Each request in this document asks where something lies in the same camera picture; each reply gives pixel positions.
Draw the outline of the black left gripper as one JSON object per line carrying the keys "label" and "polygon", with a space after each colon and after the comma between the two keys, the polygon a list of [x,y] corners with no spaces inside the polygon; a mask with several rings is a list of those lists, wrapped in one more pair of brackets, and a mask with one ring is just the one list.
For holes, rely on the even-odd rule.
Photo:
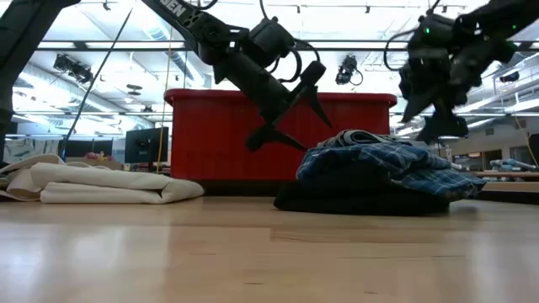
{"label": "black left gripper", "polygon": [[[300,151],[307,148],[293,137],[280,132],[274,124],[289,109],[294,98],[291,91],[273,77],[265,68],[242,52],[232,52],[213,66],[216,83],[227,79],[259,108],[259,115],[267,123],[248,136],[245,146],[256,152],[266,143],[282,143]],[[300,82],[294,92],[298,98],[305,98],[311,110],[321,121],[332,128],[318,99],[318,86]]]}

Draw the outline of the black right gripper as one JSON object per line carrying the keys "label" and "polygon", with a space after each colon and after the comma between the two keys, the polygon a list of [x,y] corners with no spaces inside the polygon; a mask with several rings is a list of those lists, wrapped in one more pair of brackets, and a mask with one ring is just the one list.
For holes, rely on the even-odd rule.
{"label": "black right gripper", "polygon": [[[407,44],[408,61],[398,69],[399,88],[408,102],[403,123],[437,102],[451,108],[467,101],[468,91],[482,84],[483,63],[473,49],[482,40],[478,13],[455,19],[434,12],[419,17]],[[442,136],[465,137],[468,132],[464,118],[434,113],[425,118],[416,140],[430,144]]]}

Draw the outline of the blue plaid shirt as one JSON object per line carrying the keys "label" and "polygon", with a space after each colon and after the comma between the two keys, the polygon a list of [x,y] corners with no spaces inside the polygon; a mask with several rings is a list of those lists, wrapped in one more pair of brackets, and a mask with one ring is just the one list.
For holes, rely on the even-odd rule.
{"label": "blue plaid shirt", "polygon": [[458,172],[451,162],[426,148],[365,130],[342,130],[309,149],[296,178],[307,180],[354,164],[370,164],[392,184],[451,201],[471,198],[486,185],[485,180]]}

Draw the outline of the red plastic bin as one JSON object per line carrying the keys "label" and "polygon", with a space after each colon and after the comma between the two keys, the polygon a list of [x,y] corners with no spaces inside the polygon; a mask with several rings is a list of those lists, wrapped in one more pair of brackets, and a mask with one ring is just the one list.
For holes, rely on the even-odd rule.
{"label": "red plastic bin", "polygon": [[[245,141],[264,122],[255,103],[239,91],[171,89],[173,108],[171,174],[197,181],[288,181],[296,176],[303,151],[269,143],[250,152]],[[342,130],[387,135],[389,93],[320,93],[330,123],[325,125],[302,100],[278,124],[280,131],[307,148]]]}

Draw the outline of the black computer monitor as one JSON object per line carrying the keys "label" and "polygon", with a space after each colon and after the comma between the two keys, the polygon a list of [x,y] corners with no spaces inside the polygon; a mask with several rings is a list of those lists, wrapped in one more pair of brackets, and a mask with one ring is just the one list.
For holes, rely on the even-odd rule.
{"label": "black computer monitor", "polygon": [[166,162],[168,127],[130,130],[125,134],[125,163]]}

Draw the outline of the brown cardboard box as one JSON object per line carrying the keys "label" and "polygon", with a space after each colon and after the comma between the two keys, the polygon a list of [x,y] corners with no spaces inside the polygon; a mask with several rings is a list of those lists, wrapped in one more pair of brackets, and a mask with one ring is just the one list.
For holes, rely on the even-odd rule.
{"label": "brown cardboard box", "polygon": [[67,157],[66,164],[75,167],[102,167],[110,170],[122,170],[123,164],[110,160],[88,159],[85,157]]}

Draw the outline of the cream folded cloth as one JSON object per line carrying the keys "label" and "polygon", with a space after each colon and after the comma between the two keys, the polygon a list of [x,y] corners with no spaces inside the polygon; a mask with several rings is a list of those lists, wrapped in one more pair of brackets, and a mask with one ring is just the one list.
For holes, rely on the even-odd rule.
{"label": "cream folded cloth", "polygon": [[43,204],[165,205],[205,194],[193,181],[155,173],[127,172],[82,162],[65,163],[52,154],[0,168],[0,197]]}

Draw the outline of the patterned white board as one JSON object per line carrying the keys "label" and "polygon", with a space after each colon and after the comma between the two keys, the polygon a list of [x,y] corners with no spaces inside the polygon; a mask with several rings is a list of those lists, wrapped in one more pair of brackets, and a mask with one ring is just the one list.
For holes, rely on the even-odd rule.
{"label": "patterned white board", "polygon": [[4,144],[3,161],[6,163],[15,163],[39,155],[57,154],[59,143],[59,140],[32,138],[6,141]]}

